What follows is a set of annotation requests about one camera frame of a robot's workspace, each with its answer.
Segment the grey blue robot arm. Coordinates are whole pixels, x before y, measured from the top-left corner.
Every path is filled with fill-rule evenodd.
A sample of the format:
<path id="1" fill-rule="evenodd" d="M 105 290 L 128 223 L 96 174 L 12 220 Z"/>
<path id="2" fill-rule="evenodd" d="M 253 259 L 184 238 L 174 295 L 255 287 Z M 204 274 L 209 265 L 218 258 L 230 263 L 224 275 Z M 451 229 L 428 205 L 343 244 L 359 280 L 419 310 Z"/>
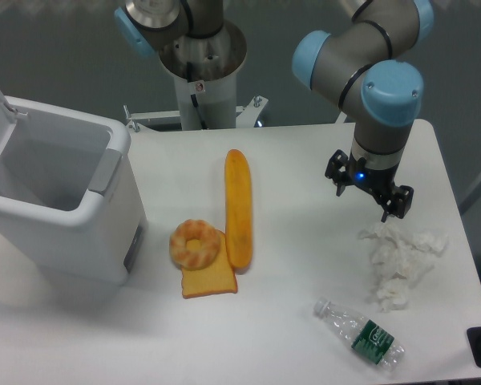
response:
<path id="1" fill-rule="evenodd" d="M 333 36 L 316 30 L 297 45 L 294 76 L 355 122 L 349 153 L 335 152 L 325 176 L 342 193 L 370 194 L 385 217 L 404 217 L 414 191 L 396 185 L 423 94 L 418 70 L 398 61 L 434 23 L 428 1 L 352 1 L 351 27 Z M 247 55 L 242 32 L 221 1 L 127 1 L 115 21 L 142 56 L 158 55 L 174 81 L 183 129 L 236 124 L 236 73 Z"/>

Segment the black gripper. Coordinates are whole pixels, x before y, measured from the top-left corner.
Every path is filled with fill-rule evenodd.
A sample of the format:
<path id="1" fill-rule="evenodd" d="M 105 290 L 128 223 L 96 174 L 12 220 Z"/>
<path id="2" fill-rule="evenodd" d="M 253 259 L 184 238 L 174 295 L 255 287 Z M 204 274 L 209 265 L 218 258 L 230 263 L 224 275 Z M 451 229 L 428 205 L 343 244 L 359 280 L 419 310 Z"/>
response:
<path id="1" fill-rule="evenodd" d="M 414 189 L 407 185 L 397 186 L 394 182 L 400 161 L 390 156 L 371 153 L 347 156 L 338 149 L 328 160 L 325 177 L 336 186 L 336 196 L 341 196 L 346 187 L 355 186 L 382 202 L 381 222 L 388 217 L 403 219 L 410 210 Z"/>

